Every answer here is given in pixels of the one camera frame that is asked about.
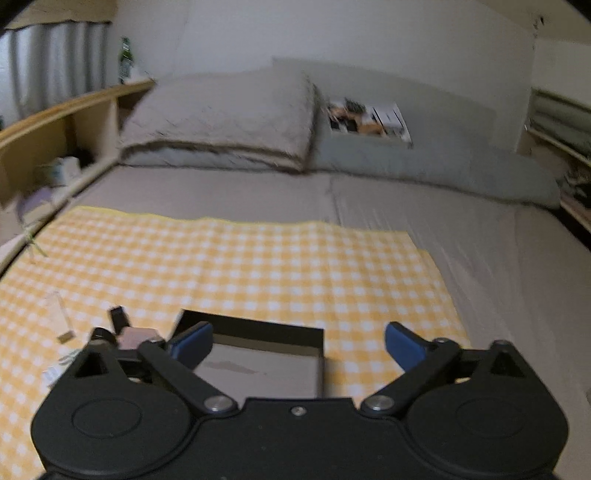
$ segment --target green bottle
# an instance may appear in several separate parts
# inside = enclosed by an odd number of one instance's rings
[[[131,67],[134,66],[134,55],[131,53],[131,45],[127,37],[122,37],[121,54],[119,55],[119,83],[125,83],[131,76]]]

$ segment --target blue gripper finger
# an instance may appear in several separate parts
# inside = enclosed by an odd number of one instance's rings
[[[213,326],[208,322],[199,322],[188,330],[168,341],[170,356],[185,367],[194,370],[213,347]]]
[[[407,372],[425,360],[430,342],[398,322],[389,323],[385,332],[386,351]]]

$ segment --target metal screw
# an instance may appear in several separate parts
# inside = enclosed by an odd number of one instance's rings
[[[365,400],[365,404],[373,411],[384,411],[394,406],[394,400],[386,395],[373,395]]]
[[[223,412],[230,410],[234,406],[234,401],[225,395],[216,395],[209,397],[204,402],[205,408],[212,412]]]
[[[296,417],[301,417],[302,415],[306,415],[308,411],[304,407],[293,407],[291,409],[291,413],[294,414]]]

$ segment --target white wall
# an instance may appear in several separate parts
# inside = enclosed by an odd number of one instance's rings
[[[591,106],[591,46],[538,39],[532,84]]]
[[[272,56],[391,72],[494,108],[512,148],[525,116],[531,35],[473,0],[120,0],[119,37],[153,76],[231,72]]]

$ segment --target gray bed sheet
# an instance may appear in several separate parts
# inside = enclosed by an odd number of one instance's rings
[[[591,253],[548,212],[343,174],[134,167],[117,167],[74,204],[408,231],[433,256],[472,345],[513,341],[562,406],[570,438],[557,473],[591,470]]]

